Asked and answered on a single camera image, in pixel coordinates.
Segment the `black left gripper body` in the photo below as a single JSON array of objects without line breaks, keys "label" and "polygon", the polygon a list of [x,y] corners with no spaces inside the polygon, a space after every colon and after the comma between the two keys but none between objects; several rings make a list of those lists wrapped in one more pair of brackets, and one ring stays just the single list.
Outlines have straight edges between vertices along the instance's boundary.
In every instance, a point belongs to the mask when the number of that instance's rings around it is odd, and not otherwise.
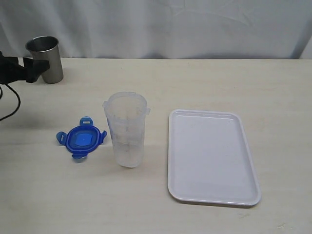
[{"label": "black left gripper body", "polygon": [[24,80],[24,68],[19,65],[17,57],[5,57],[0,52],[0,83],[9,84]]}]

